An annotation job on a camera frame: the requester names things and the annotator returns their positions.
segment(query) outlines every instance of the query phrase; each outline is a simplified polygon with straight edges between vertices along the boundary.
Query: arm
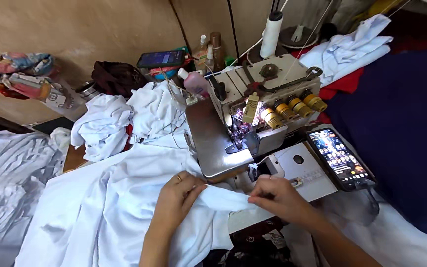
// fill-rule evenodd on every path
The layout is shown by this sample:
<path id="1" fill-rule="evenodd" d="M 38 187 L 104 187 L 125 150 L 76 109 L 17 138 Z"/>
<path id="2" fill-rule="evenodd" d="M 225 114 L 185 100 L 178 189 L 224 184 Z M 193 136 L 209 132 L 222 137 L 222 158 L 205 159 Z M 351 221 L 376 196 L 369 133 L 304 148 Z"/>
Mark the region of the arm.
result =
<path id="1" fill-rule="evenodd" d="M 172 236 L 206 187 L 202 180 L 185 171 L 172 177 L 163 186 L 157 199 L 151 224 L 144 237 L 139 259 L 140 267 L 166 267 L 168 265 Z"/>
<path id="2" fill-rule="evenodd" d="M 331 267 L 381 266 L 307 203 L 287 179 L 261 175 L 248 202 L 309 231 Z"/>

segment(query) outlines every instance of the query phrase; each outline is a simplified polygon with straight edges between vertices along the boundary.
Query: white fabric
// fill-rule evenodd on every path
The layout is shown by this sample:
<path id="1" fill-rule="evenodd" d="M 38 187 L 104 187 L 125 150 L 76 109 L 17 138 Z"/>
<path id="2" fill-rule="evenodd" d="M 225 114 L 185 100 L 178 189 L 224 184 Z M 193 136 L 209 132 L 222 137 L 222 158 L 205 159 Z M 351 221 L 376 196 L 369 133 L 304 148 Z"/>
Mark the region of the white fabric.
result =
<path id="1" fill-rule="evenodd" d="M 178 146 L 187 147 L 182 134 L 175 136 Z M 173 140 L 168 135 L 136 143 L 49 181 L 15 266 L 137 266 L 162 186 L 182 170 L 200 173 L 192 153 Z M 169 265 L 195 266 L 211 249 L 231 249 L 229 211 L 258 209 L 246 198 L 211 186 L 204 190 L 177 229 Z"/>
<path id="2" fill-rule="evenodd" d="M 170 134 L 186 120 L 184 107 L 174 100 L 169 92 L 179 90 L 168 84 L 150 82 L 138 90 L 132 90 L 133 96 L 126 102 L 134 110 L 133 138 L 156 139 Z"/>
<path id="3" fill-rule="evenodd" d="M 50 133 L 50 142 L 55 145 L 64 156 L 67 155 L 70 146 L 70 130 L 57 127 Z"/>
<path id="4" fill-rule="evenodd" d="M 62 169 L 62 153 L 41 133 L 0 131 L 0 241 L 34 212 L 48 179 Z"/>
<path id="5" fill-rule="evenodd" d="M 390 21 L 381 14 L 361 21 L 356 31 L 333 36 L 302 55 L 299 61 L 306 67 L 323 70 L 320 79 L 324 87 L 387 54 L 390 49 L 385 44 L 393 37 L 377 35 Z"/>
<path id="6" fill-rule="evenodd" d="M 87 102 L 88 111 L 74 123 L 70 143 L 85 144 L 84 159 L 101 161 L 121 152 L 128 139 L 126 126 L 133 110 L 121 95 L 99 94 Z"/>
<path id="7" fill-rule="evenodd" d="M 366 191 L 324 197 L 324 211 L 341 231 L 386 267 L 427 267 L 427 234 L 407 222 L 390 204 L 374 194 L 380 205 L 371 221 Z"/>

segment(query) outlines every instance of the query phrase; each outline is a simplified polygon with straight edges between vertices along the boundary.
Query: brown bottle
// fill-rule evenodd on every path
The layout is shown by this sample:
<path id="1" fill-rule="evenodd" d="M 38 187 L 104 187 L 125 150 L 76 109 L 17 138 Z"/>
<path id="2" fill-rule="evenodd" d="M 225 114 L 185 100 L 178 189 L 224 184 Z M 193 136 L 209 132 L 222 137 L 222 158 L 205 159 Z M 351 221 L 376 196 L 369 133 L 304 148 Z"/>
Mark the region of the brown bottle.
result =
<path id="1" fill-rule="evenodd" d="M 210 33 L 210 43 L 213 45 L 213 51 L 214 51 L 214 72 L 221 71 L 225 68 L 225 61 L 223 59 L 223 50 L 221 47 L 222 44 L 222 38 L 220 36 L 220 33 L 217 31 L 214 31 Z"/>

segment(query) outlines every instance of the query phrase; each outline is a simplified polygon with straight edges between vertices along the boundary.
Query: smartphone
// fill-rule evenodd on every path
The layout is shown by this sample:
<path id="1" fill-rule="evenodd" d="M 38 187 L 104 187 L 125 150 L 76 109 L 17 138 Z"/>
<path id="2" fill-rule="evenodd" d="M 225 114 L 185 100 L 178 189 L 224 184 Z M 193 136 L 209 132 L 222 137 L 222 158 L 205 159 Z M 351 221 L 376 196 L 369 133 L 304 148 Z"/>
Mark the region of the smartphone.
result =
<path id="1" fill-rule="evenodd" d="M 307 141 L 332 175 L 332 182 L 343 191 L 355 191 L 375 183 L 370 170 L 347 148 L 330 128 L 307 133 Z"/>
<path id="2" fill-rule="evenodd" d="M 138 68 L 174 67 L 184 63 L 184 50 L 144 53 L 139 57 Z"/>

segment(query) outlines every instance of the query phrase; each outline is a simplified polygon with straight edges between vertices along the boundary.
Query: pink bottle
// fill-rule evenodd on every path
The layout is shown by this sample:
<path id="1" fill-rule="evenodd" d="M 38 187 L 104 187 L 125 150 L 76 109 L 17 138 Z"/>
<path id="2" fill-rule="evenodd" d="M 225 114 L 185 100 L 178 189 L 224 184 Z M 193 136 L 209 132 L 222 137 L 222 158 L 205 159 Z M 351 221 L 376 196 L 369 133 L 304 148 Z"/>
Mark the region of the pink bottle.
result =
<path id="1" fill-rule="evenodd" d="M 209 93 L 207 92 L 209 82 L 198 72 L 188 73 L 185 69 L 180 68 L 177 75 L 184 79 L 184 87 L 189 93 L 200 94 L 204 98 L 209 98 Z"/>

